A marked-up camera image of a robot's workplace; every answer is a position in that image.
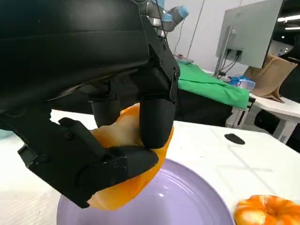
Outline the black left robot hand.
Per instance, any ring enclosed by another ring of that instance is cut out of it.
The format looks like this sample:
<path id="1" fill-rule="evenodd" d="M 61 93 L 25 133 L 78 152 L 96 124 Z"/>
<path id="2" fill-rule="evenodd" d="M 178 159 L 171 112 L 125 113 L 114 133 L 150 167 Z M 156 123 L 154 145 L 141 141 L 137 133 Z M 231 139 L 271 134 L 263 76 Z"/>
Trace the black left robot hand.
<path id="1" fill-rule="evenodd" d="M 24 142 L 26 167 L 81 208 L 98 191 L 158 163 L 171 133 L 180 68 L 166 32 L 180 8 L 162 0 L 3 0 L 0 128 Z M 80 89 L 98 126 L 117 118 L 111 80 L 138 88 L 142 146 L 105 147 L 79 121 L 50 120 L 49 101 Z"/>

